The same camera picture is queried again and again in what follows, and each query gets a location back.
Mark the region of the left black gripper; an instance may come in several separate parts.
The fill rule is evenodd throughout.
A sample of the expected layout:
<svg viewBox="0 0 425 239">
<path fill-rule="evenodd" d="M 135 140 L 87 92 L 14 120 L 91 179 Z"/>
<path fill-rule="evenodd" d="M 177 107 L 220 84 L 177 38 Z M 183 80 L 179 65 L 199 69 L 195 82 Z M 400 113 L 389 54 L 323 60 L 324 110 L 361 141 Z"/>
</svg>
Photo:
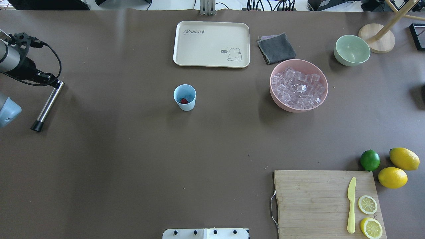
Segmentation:
<svg viewBox="0 0 425 239">
<path fill-rule="evenodd" d="M 38 70 L 34 61 L 29 58 L 24 59 L 23 63 L 13 70 L 13 77 L 30 86 L 60 87 L 59 80 L 54 74 Z"/>
</svg>

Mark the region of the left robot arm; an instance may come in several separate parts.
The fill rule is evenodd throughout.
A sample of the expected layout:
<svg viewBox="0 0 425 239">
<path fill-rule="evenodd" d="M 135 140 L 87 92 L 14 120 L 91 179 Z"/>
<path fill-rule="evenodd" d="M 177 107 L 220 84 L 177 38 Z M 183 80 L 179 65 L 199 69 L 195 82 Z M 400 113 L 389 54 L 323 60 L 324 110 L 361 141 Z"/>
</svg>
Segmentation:
<svg viewBox="0 0 425 239">
<path fill-rule="evenodd" d="M 16 40 L 15 43 L 5 40 L 1 44 L 1 128 L 14 121 L 22 112 L 22 108 L 7 92 L 12 89 L 10 86 L 12 80 L 16 80 L 29 86 L 53 87 L 52 93 L 31 127 L 33 131 L 41 132 L 47 114 L 64 86 L 59 76 L 38 70 L 34 61 L 27 57 L 30 47 L 43 46 L 48 47 L 57 56 L 52 47 L 39 40 Z"/>
</svg>

